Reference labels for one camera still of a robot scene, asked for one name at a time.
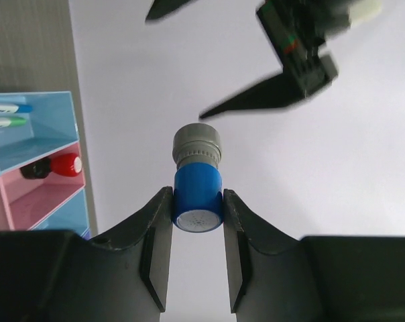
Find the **purple drawer box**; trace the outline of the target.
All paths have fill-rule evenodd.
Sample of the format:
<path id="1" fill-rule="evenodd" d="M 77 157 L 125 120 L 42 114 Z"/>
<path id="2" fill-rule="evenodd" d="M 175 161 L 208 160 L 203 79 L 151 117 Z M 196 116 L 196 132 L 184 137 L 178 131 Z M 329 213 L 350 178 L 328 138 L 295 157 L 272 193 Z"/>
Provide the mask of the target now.
<path id="1" fill-rule="evenodd" d="M 91 238 L 91 230 L 86 228 L 85 231 L 81 234 L 81 237 L 85 240 L 89 240 Z"/>

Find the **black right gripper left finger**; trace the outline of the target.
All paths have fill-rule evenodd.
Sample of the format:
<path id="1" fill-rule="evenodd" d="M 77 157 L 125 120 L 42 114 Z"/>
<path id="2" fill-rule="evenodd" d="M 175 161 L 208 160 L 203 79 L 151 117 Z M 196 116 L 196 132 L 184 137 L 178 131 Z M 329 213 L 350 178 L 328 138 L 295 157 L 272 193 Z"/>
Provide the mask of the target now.
<path id="1" fill-rule="evenodd" d="M 91 238 L 102 250 L 102 305 L 111 314 L 160 314 L 172 247 L 173 190 L 161 188 L 140 210 Z"/>

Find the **blue white marker pen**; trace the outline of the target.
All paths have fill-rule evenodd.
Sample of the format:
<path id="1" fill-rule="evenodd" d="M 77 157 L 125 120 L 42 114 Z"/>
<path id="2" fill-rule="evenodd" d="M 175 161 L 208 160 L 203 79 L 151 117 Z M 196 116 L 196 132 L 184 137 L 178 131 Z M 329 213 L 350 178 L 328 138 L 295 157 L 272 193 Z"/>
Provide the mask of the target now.
<path id="1" fill-rule="evenodd" d="M 33 107 L 31 105 L 0 103 L 0 113 L 2 114 L 31 113 L 32 111 Z"/>

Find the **green white marker pen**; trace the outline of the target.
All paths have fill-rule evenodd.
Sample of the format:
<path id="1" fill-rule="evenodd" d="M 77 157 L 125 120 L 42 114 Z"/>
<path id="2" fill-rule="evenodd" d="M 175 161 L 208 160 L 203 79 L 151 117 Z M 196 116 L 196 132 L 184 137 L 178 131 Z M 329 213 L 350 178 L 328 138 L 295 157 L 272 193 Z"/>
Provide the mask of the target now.
<path id="1" fill-rule="evenodd" d="M 27 123 L 27 119 L 23 117 L 0 117 L 0 128 L 3 127 L 19 127 Z"/>

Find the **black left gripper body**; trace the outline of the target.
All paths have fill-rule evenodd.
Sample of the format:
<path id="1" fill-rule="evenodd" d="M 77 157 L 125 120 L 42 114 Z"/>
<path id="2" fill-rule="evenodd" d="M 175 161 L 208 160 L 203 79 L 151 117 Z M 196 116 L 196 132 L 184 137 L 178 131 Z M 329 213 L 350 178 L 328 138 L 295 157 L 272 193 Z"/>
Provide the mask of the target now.
<path id="1" fill-rule="evenodd" d="M 264 1 L 257 10 L 282 65 L 280 86 L 293 99 L 306 99 L 338 77 L 326 41 L 351 27 L 345 1 Z"/>

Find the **red black stamp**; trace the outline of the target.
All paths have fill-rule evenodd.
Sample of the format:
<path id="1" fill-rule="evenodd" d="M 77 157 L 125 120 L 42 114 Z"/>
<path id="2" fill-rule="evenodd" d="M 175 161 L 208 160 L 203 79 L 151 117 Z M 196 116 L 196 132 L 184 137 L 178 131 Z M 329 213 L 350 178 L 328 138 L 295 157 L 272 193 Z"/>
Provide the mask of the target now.
<path id="1" fill-rule="evenodd" d="M 82 160 L 76 153 L 45 157 L 20 169 L 21 175 L 29 180 L 45 179 L 51 173 L 65 177 L 75 177 L 82 172 Z"/>

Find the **light blue drawer box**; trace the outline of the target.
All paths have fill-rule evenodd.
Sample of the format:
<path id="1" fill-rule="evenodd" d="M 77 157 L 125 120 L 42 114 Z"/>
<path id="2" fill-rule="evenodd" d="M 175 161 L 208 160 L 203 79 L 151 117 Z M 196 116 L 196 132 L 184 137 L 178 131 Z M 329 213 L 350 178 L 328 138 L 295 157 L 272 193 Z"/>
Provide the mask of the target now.
<path id="1" fill-rule="evenodd" d="M 0 93 L 0 104 L 29 105 L 29 113 L 0 113 L 21 117 L 23 125 L 0 127 L 0 176 L 79 141 L 70 91 Z"/>

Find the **pink drawer box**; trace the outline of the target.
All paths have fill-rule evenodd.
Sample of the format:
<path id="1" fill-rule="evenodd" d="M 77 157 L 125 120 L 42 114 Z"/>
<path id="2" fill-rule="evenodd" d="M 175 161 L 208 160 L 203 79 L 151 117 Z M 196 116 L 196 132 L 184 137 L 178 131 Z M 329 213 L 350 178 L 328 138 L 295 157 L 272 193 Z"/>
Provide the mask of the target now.
<path id="1" fill-rule="evenodd" d="M 77 140 L 28 139 L 0 147 L 0 230 L 29 230 L 84 190 L 84 172 L 26 179 L 20 168 L 42 158 L 80 154 Z"/>

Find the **blue grey pencil sharpener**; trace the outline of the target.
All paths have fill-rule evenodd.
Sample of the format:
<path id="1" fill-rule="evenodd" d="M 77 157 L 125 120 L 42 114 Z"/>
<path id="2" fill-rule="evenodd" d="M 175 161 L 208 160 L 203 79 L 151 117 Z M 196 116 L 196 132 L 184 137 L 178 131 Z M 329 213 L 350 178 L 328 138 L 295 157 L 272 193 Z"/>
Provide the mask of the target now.
<path id="1" fill-rule="evenodd" d="M 208 124 L 191 123 L 174 135 L 172 157 L 176 174 L 172 221 L 182 231 L 205 233 L 222 224 L 221 156 L 220 135 Z"/>

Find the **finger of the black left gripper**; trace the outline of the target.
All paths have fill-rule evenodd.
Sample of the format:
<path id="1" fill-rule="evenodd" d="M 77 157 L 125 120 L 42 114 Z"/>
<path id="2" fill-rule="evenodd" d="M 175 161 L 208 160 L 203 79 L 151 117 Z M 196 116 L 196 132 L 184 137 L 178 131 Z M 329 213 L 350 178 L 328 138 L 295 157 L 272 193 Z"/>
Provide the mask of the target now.
<path id="1" fill-rule="evenodd" d="M 153 0 L 145 22 L 159 21 L 182 9 L 192 0 Z"/>
<path id="2" fill-rule="evenodd" d="M 307 94 L 290 73 L 283 72 L 214 104 L 198 118 L 208 119 L 229 111 L 281 109 L 305 99 Z"/>

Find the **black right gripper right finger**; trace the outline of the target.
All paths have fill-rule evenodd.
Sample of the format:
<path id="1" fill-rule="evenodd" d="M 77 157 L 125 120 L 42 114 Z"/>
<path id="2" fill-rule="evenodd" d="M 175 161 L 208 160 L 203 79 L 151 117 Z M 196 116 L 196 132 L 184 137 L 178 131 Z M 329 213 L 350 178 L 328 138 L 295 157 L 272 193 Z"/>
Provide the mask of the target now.
<path id="1" fill-rule="evenodd" d="M 223 210 L 231 312 L 265 311 L 281 284 L 278 262 L 299 242 L 253 212 L 231 189 L 224 190 Z"/>

